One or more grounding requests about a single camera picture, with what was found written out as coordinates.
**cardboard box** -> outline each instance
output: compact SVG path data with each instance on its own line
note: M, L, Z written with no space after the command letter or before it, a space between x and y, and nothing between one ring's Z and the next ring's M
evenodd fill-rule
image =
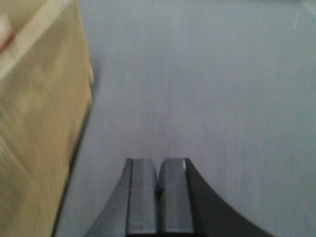
M91 101L77 3L43 2L13 20L16 37L0 54L1 237L51 235Z

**gray floor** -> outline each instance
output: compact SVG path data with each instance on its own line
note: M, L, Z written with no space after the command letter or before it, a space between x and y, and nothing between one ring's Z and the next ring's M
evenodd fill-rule
M316 236L316 3L80 0L94 104L57 237L80 237L125 158L190 157L278 237Z

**floor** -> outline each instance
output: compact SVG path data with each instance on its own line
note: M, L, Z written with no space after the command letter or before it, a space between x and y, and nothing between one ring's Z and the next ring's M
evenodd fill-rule
M82 237L126 158L190 157L278 237L316 236L316 3L79 0L93 106L56 227Z

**black plastic part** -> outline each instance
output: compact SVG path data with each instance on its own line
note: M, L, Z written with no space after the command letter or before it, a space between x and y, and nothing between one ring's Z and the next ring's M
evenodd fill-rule
M224 202L186 158L187 181L193 222L205 237L272 237Z
M127 159L120 180L85 237L125 237L132 160Z
M193 234L184 159L164 160L159 175L158 192L160 233Z
M156 234L157 175L151 159L134 159L129 198L127 234Z

